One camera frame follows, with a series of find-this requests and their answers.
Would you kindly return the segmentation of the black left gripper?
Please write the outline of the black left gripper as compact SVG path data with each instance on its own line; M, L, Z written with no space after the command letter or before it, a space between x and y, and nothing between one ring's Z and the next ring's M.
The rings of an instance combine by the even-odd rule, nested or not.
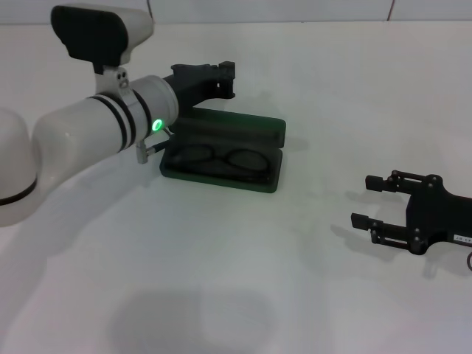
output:
M173 73L164 80L175 93L180 111L188 111L206 100L235 97L235 62L224 61L218 66L176 64L171 69Z

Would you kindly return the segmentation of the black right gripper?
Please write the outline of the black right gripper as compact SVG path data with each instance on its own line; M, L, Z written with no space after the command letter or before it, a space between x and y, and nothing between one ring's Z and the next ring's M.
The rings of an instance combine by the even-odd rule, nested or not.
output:
M406 227L351 214L353 228L369 231L372 243L409 248L416 255L425 254L439 242L471 246L471 199L447 191L440 176L393 170L386 179L367 176L365 184L368 190L376 192L410 195Z

